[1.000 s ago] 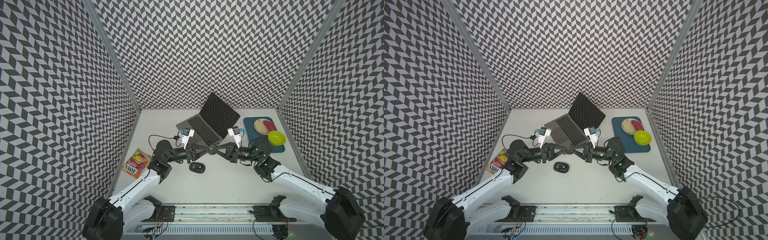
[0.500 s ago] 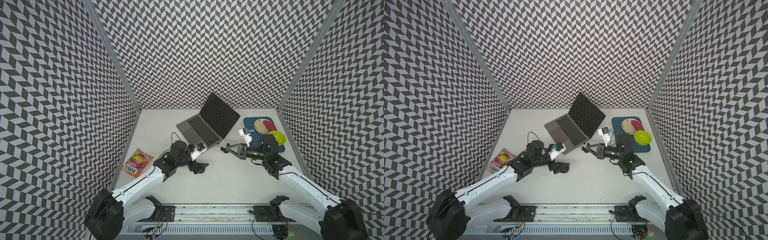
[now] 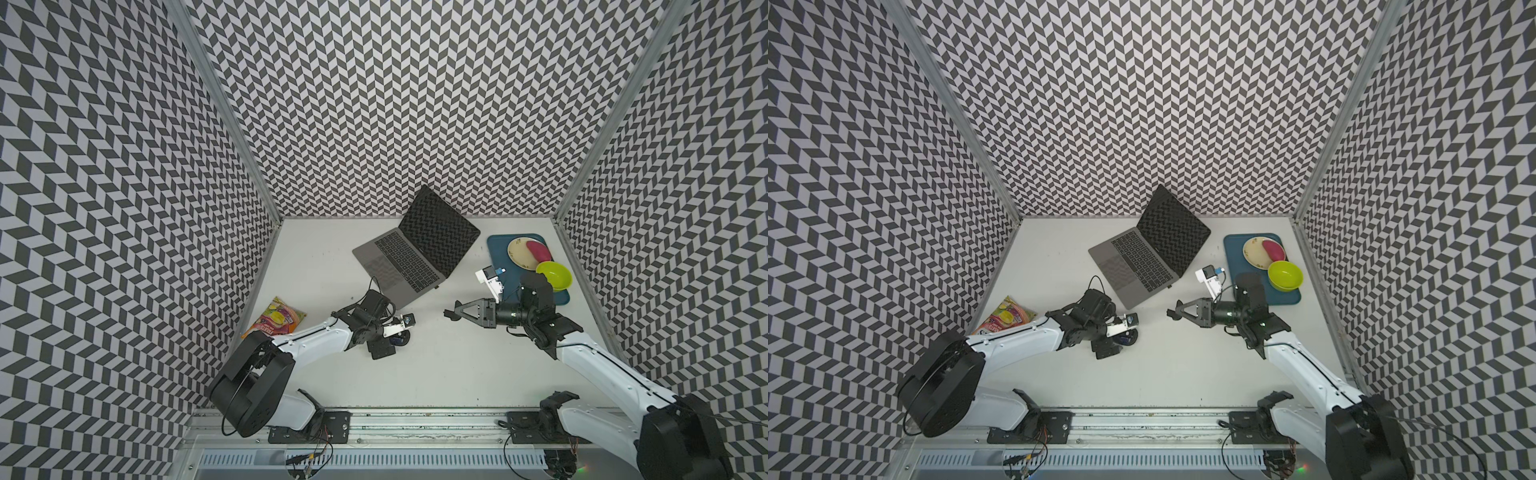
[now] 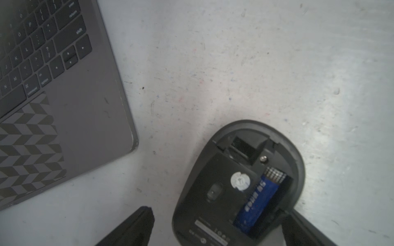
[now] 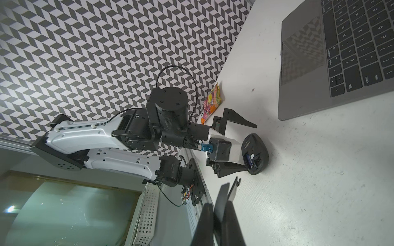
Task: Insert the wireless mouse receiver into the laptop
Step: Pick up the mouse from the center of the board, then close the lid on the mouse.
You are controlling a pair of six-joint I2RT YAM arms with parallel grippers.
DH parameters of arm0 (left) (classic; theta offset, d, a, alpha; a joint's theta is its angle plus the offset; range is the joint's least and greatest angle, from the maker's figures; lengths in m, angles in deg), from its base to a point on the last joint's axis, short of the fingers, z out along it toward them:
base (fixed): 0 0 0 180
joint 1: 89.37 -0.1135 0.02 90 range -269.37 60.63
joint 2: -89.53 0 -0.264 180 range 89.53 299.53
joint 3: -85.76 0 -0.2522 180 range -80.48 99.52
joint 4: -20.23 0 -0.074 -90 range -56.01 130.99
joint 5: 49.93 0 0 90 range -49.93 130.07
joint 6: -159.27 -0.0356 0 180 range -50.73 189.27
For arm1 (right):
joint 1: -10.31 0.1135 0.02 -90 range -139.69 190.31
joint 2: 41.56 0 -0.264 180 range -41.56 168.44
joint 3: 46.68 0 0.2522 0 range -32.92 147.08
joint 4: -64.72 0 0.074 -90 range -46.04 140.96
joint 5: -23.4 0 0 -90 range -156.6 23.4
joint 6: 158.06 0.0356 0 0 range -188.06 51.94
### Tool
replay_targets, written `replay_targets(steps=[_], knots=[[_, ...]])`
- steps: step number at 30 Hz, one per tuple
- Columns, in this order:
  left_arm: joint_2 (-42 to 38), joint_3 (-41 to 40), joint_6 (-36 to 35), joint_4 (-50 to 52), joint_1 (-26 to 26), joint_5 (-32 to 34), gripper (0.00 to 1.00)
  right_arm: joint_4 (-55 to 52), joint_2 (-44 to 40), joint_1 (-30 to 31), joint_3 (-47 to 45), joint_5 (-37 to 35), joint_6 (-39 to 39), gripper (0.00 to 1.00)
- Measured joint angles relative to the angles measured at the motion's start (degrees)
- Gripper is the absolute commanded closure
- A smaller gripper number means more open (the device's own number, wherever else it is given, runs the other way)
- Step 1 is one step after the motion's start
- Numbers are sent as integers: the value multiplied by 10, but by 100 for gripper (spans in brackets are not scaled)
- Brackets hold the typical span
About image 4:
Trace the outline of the black wireless mouse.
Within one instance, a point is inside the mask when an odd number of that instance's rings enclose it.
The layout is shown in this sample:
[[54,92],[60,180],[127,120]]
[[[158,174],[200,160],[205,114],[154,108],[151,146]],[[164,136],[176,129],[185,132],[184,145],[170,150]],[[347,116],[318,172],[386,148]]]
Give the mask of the black wireless mouse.
[[[248,234],[234,226],[267,167],[287,174]],[[225,125],[207,142],[181,192],[172,229],[183,246],[256,246],[288,217],[305,183],[296,146],[252,120]]]

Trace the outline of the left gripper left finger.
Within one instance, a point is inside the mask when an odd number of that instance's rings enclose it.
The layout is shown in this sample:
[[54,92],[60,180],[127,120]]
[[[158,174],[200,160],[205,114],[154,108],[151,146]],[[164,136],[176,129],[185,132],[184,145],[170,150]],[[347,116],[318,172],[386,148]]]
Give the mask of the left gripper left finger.
[[96,245],[147,246],[154,223],[152,208],[142,206]]

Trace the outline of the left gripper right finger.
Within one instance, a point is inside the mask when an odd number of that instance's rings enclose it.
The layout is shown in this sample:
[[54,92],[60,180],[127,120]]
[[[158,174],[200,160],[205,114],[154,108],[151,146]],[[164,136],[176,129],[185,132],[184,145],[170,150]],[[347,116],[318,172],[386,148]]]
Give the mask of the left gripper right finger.
[[296,210],[283,221],[282,231],[287,246],[336,246]]

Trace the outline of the grey laptop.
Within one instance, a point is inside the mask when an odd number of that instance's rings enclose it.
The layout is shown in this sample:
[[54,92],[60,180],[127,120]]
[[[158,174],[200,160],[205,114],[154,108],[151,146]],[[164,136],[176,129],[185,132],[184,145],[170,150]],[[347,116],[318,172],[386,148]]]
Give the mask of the grey laptop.
[[1,209],[138,144],[97,1],[1,1]]

